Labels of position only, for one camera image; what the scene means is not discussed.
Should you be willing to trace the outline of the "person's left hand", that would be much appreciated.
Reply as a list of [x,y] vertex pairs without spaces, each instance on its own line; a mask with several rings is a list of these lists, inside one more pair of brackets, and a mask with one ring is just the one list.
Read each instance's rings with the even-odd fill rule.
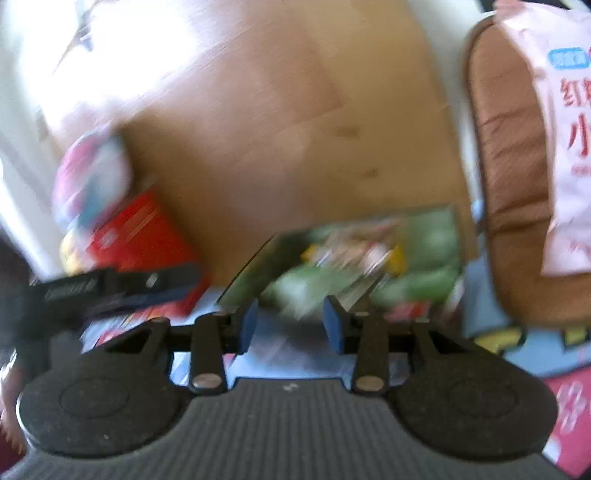
[[25,375],[12,354],[1,368],[1,436],[8,446],[21,455],[27,451],[27,442],[17,418],[17,401],[25,386]]

